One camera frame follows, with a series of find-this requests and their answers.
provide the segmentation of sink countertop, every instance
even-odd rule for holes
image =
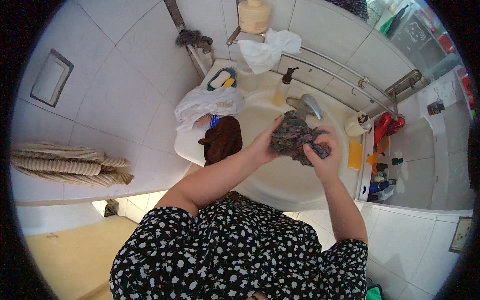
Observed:
[[[210,79],[222,68],[226,67],[236,67],[237,63],[231,60],[224,60],[224,59],[217,59],[215,60],[214,65],[205,76],[204,80],[202,81],[200,86],[206,87],[207,83]],[[259,87],[253,93],[257,92],[258,90],[272,90],[272,94],[278,80],[282,77],[281,74],[268,71],[263,74],[258,75]],[[242,93],[243,96],[247,96],[249,93],[245,90],[242,90],[239,87],[239,91]],[[333,97],[314,89],[306,84],[303,84],[297,80],[292,80],[291,87],[288,91],[288,96],[300,98],[301,95],[305,93],[312,94],[315,99],[321,99],[330,109],[331,113],[334,115],[338,124],[343,127],[346,119],[357,112],[353,109],[347,107],[340,101],[334,99]],[[205,164],[204,158],[204,147],[203,145],[198,144],[198,140],[205,137],[205,132],[208,128],[197,128],[194,127],[192,130],[188,132],[179,132],[175,139],[175,151],[181,157],[197,164],[203,166]],[[361,143],[361,138],[357,137],[354,138]],[[344,183],[347,191],[350,193],[352,197],[354,197],[356,188],[357,188],[357,181],[358,181],[358,171],[351,170],[349,168],[345,168],[342,171],[341,180]]]

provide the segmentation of hand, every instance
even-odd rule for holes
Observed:
[[[275,158],[281,156],[270,147],[272,141],[272,132],[277,128],[283,120],[283,116],[279,116],[275,121],[262,131],[253,142],[247,147],[246,151],[250,152],[253,159],[259,164],[263,165],[271,162]]]
[[[332,153],[328,157],[321,159],[308,144],[303,145],[303,151],[305,151],[305,155],[312,163],[318,179],[325,185],[338,179],[338,168],[340,167],[340,161],[342,159],[342,151],[338,144],[335,128],[317,127],[317,129],[326,130],[329,133],[320,134],[314,143],[328,143],[330,148],[332,148]]]

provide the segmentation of dress sleeve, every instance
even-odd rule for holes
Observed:
[[[113,299],[135,299],[146,289],[161,293],[161,278],[171,271],[167,262],[190,242],[193,221],[190,213],[176,207],[148,212],[115,257],[110,271]]]
[[[361,240],[342,240],[322,253],[323,289],[328,299],[365,299],[368,246]]]

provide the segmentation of green cloth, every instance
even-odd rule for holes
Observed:
[[[366,300],[382,300],[380,289],[378,287],[371,288],[367,291]]]
[[[385,22],[382,26],[380,26],[380,32],[385,36],[390,29],[390,25],[392,24],[393,20],[395,19],[396,15],[388,19],[387,22]]]

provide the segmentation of woman's right hand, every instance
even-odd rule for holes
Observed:
[[[332,148],[332,153],[328,157],[321,159],[308,144],[303,145],[303,151],[305,151],[305,155],[312,163],[318,179],[325,185],[332,180],[338,180],[338,168],[342,159],[342,151],[338,144],[335,128],[324,126],[316,129],[325,130],[329,133],[320,134],[314,143],[327,143]]]

